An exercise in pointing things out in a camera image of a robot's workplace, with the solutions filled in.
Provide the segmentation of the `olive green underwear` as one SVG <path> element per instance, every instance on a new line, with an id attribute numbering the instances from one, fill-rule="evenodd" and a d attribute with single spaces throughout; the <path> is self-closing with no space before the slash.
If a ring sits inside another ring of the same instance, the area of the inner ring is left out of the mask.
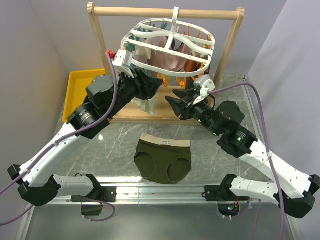
<path id="1" fill-rule="evenodd" d="M 176 184 L 192 169 L 191 143 L 143 133 L 136 147 L 134 163 L 144 179 L 164 185 Z"/>

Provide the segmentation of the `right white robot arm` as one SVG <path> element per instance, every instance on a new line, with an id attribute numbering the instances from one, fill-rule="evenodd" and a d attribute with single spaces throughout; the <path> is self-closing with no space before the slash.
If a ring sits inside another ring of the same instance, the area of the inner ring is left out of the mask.
<path id="1" fill-rule="evenodd" d="M 289 165 L 276 154 L 267 152 L 264 143 L 241 125 L 245 115 L 234 101 L 223 101 L 217 108 L 204 100 L 197 102 L 196 90 L 174 90 L 175 97 L 165 100 L 182 121 L 194 119 L 214 136 L 227 154 L 239 159 L 269 178 L 269 182 L 255 181 L 228 174 L 220 185 L 226 200 L 234 197 L 259 199 L 277 206 L 284 212 L 302 219 L 315 204 L 315 193 L 320 188 L 320 177 L 308 175 Z"/>

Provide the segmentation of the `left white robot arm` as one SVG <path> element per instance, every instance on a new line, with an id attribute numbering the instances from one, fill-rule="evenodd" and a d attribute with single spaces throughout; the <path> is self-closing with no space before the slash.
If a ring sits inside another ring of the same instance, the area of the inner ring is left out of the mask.
<path id="1" fill-rule="evenodd" d="M 70 177 L 57 175 L 55 170 L 70 154 L 109 126 L 110 120 L 134 98 L 150 100 L 163 84 L 162 79 L 148 76 L 140 69 L 132 74 L 132 77 L 123 72 L 118 78 L 108 74 L 95 77 L 86 87 L 83 104 L 68 117 L 57 135 L 28 162 L 8 168 L 23 200 L 40 207 L 56 197 L 103 199 L 101 184 L 92 174 Z"/>

